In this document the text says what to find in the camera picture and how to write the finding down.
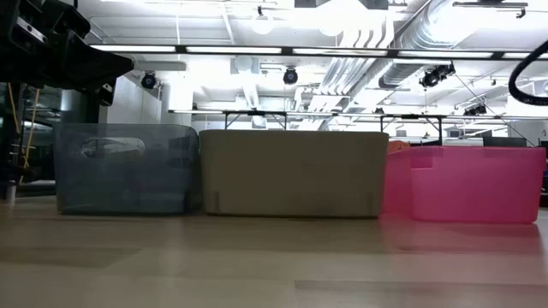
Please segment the black ceiling track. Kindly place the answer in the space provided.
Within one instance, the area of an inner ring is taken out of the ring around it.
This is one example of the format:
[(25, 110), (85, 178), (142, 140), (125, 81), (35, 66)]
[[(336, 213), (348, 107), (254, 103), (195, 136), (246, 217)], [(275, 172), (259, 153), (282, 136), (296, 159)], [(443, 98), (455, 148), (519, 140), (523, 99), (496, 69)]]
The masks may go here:
[(526, 14), (526, 8), (529, 6), (525, 2), (508, 2), (507, 0), (473, 0), (473, 1), (454, 1), (453, 7), (475, 8), (475, 9), (518, 9), (517, 19)]

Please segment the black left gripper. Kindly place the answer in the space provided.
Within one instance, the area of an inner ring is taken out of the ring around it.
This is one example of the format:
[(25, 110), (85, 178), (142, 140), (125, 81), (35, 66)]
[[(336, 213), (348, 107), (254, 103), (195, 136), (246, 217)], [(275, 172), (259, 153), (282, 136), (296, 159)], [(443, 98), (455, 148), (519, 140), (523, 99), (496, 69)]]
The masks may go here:
[[(103, 106), (114, 101), (116, 80), (134, 69), (124, 56), (82, 39), (90, 22), (79, 0), (0, 0), (0, 82), (25, 82), (85, 93)], [(37, 28), (53, 34), (48, 39)]]

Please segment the white round ceiling lamp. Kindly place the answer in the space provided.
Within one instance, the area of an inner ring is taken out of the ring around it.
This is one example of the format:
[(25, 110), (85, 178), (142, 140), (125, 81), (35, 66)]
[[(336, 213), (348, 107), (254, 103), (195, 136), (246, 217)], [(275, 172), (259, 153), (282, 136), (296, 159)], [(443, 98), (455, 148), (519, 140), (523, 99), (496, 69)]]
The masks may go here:
[(260, 35), (266, 35), (274, 29), (273, 19), (268, 15), (256, 15), (252, 19), (252, 30)]

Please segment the light grey plastic bin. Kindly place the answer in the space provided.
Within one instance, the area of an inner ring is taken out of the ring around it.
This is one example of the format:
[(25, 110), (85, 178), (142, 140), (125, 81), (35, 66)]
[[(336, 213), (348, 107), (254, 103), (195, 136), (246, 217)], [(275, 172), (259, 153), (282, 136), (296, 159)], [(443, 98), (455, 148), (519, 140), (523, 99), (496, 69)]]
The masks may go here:
[(389, 137), (380, 132), (204, 130), (204, 206), (222, 216), (375, 218)]

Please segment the black framed background table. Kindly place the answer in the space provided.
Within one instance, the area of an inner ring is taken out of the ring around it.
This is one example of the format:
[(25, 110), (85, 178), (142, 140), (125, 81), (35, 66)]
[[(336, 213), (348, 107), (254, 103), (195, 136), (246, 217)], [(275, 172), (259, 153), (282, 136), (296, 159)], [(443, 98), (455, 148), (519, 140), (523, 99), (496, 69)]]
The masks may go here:
[[(288, 113), (286, 111), (268, 111), (268, 110), (223, 110), (224, 129), (228, 129), (230, 125), (240, 116), (271, 116), (283, 130), (288, 127)], [(232, 121), (229, 121), (229, 116), (235, 115)]]
[(438, 145), (443, 144), (443, 132), (442, 125), (443, 119), (446, 118), (446, 115), (424, 115), (424, 114), (382, 114), (379, 116), (380, 132), (383, 133), (384, 130), (389, 126), (389, 123), (384, 123), (385, 119), (399, 119), (399, 120), (420, 120), (424, 119), (429, 121), (430, 119), (436, 119), (438, 124), (433, 124), (433, 126), (438, 130)]

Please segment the smoky grey translucent plastic bin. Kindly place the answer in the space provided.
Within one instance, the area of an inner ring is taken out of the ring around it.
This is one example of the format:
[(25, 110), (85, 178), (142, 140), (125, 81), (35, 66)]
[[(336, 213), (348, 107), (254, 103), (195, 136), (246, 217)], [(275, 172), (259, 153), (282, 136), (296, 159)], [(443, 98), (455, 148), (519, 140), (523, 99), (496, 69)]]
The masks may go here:
[(180, 215), (202, 204), (199, 136), (191, 127), (62, 123), (53, 133), (62, 214)]

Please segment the long ceiling light strip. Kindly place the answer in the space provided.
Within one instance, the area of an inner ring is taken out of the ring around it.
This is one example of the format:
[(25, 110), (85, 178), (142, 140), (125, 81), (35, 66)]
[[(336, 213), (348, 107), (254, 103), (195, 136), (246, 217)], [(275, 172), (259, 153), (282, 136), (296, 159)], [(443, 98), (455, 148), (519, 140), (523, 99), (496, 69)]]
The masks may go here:
[(524, 50), (402, 50), (330, 47), (273, 47), (239, 45), (131, 45), (95, 44), (94, 49), (119, 54), (174, 54), (174, 55), (250, 55), (250, 56), (312, 56), (389, 59), (450, 59), (518, 61), (529, 55)]

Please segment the silver ventilation duct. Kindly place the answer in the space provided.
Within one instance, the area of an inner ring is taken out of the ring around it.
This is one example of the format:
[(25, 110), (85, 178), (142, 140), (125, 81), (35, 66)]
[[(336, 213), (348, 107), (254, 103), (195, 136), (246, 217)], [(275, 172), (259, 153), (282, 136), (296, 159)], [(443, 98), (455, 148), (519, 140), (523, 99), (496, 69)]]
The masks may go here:
[[(418, 17), (396, 39), (397, 49), (452, 49), (478, 28), (471, 12), (453, 5), (460, 0), (431, 0)], [(425, 64), (404, 64), (394, 60), (383, 76), (379, 87), (393, 89), (419, 71)]]

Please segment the pink translucent plastic bin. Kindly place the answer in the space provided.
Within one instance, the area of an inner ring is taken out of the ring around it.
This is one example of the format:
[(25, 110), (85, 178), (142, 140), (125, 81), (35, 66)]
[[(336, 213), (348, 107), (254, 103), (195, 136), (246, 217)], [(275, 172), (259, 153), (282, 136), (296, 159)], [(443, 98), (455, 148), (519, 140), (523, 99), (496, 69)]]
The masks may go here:
[(538, 217), (545, 150), (421, 146), (388, 156), (383, 216), (529, 224)]

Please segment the black monitor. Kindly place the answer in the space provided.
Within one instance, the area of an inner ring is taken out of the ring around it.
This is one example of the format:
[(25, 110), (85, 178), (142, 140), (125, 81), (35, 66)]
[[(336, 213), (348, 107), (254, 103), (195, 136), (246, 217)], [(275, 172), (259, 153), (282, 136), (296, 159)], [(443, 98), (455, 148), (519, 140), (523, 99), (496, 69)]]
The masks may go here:
[(485, 147), (527, 147), (527, 141), (516, 137), (484, 137), (483, 145)]

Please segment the dark shelf rack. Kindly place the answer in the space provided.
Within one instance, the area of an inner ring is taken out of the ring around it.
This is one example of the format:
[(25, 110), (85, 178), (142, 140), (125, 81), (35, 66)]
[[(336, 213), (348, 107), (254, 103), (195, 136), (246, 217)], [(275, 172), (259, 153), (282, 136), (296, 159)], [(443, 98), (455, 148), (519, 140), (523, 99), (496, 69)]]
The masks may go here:
[(16, 196), (55, 192), (53, 125), (61, 120), (61, 91), (0, 82), (0, 200), (9, 183)]

